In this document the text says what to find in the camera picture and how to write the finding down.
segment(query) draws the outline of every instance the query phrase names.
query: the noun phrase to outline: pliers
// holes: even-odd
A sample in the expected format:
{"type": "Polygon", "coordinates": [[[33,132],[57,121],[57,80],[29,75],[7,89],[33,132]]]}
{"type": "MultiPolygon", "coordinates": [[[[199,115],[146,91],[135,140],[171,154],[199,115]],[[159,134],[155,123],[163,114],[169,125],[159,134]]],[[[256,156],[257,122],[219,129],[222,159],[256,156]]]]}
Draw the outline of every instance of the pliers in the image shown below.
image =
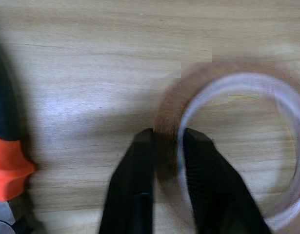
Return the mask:
{"type": "Polygon", "coordinates": [[[15,95],[3,59],[0,50],[0,234],[29,234],[23,192],[35,166],[22,153],[15,95]]]}
{"type": "MultiPolygon", "coordinates": [[[[135,136],[111,177],[100,234],[152,233],[158,140],[152,129],[135,136]]],[[[186,129],[183,151],[196,233],[271,234],[241,176],[210,138],[186,129]]]]}

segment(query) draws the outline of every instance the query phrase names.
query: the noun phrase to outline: wood grain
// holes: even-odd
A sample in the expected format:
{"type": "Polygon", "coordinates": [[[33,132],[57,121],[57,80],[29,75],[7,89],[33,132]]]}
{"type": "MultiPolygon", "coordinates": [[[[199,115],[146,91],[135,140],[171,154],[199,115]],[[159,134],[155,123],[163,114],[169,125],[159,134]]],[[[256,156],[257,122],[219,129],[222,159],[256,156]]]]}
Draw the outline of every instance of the wood grain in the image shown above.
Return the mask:
{"type": "MultiPolygon", "coordinates": [[[[300,79],[300,1],[0,0],[0,41],[39,166],[37,219],[46,233],[93,234],[111,173],[181,62],[255,56],[290,62],[300,79]]],[[[191,127],[214,138],[262,209],[294,173],[290,132],[255,99],[210,103],[191,127]]],[[[157,193],[156,233],[181,232],[157,193]]]]}

